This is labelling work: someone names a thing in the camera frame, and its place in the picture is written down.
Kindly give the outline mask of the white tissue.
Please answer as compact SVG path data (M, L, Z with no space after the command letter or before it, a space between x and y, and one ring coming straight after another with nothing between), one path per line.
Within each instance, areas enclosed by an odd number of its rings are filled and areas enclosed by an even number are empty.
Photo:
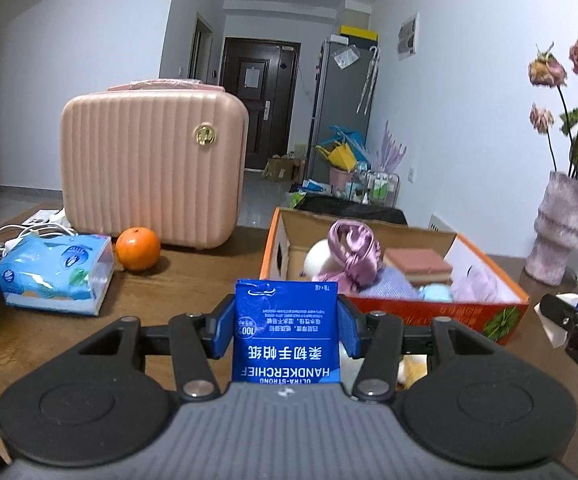
M578 321L578 294L546 294L534 307L543 330L552 345L557 349L569 340L569 333Z

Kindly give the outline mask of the blue handkerchief packet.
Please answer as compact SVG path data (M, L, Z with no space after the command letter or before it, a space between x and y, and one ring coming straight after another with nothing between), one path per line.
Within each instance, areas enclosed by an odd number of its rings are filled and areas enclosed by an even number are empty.
M234 306L234 382L340 380L336 283L240 280Z

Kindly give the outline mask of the yellow white plush toy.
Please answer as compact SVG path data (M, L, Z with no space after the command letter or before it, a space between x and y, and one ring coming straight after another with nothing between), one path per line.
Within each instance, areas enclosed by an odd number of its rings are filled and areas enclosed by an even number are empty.
M341 382L347 393L351 393L353 384L364 359L352 359L343 348L340 348L340 373ZM409 389L415 382L428 374L426 356L423 354L408 354L403 356L398 364L397 388Z

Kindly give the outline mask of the light blue soft toy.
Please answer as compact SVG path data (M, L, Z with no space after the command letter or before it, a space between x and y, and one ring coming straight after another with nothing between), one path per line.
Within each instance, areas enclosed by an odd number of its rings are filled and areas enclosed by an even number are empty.
M429 302L444 302L450 304L454 301L452 288L447 284L432 283L419 288L420 298Z

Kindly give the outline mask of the pink layered sponge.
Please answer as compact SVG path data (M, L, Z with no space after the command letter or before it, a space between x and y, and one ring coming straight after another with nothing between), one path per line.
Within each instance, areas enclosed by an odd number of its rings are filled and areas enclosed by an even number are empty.
M430 248L386 248L384 262L414 286L449 284L453 267Z

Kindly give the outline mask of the purple textured vase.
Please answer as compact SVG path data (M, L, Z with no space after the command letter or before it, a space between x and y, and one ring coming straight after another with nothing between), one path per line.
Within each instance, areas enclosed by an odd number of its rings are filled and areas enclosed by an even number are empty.
M534 230L536 239L524 270L536 281L558 286L571 252L578 248L578 180L551 171Z

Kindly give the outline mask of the purple fluffy towel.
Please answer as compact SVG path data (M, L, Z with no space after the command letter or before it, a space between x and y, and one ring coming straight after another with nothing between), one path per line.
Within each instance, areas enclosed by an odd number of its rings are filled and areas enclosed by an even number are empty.
M498 300L496 275L485 266L470 266L466 275L450 285L450 293L453 300L460 304L492 304Z

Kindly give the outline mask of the pink bucket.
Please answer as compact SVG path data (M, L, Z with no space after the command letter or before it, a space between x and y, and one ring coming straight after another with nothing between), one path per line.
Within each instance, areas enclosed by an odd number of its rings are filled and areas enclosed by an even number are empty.
M351 183L353 177L353 171L345 171L333 166L329 168L329 183L332 188L340 192L345 191L347 183Z

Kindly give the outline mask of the blue tissue pack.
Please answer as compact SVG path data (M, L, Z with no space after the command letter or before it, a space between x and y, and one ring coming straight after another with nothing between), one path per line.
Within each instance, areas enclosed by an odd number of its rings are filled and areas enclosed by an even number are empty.
M0 289L12 307L97 316L114 271L105 235L29 235L0 259Z

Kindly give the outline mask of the yellow bag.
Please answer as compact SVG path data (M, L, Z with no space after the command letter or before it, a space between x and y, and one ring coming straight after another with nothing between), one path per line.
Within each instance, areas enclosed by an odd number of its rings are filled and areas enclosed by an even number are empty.
M328 164L336 169L351 172L355 169L357 159L347 143L336 141L332 150L327 150L322 145L315 146L316 151L325 159Z

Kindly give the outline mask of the brown cardboard box on floor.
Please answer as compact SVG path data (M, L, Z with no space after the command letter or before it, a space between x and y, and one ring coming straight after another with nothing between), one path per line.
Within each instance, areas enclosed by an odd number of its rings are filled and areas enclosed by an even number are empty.
M300 175L302 159L291 157L271 157L267 159L263 177L272 182L292 182Z

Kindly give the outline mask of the purple feather decoration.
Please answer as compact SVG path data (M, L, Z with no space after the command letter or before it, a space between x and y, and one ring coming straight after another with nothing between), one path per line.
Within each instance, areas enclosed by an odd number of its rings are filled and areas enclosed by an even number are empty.
M378 151L377 166L386 174L395 174L404 159L407 146L397 143L392 137L389 122L385 122L382 141Z

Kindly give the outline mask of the pink ribbed suitcase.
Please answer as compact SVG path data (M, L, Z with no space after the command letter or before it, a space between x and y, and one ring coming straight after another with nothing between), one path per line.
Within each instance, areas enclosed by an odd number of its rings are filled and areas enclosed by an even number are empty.
M164 244L223 245L238 222L249 113L219 86L145 80L69 100L63 207L80 232L133 226Z

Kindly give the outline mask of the grey refrigerator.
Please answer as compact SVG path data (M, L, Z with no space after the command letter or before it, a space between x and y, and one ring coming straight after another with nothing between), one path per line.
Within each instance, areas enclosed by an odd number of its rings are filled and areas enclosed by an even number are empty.
M320 48L316 70L316 87L310 137L306 158L306 178L329 181L328 162L316 151L316 145L327 150L336 140L338 127L358 132L366 141L371 104L367 115L356 113L360 92L376 42L332 35Z

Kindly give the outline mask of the dark brown entrance door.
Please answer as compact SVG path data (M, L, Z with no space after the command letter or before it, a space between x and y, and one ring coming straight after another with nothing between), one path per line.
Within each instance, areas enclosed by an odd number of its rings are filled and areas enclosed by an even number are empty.
M262 170L268 158L288 152L300 52L295 42L225 39L220 84L249 113L248 169Z

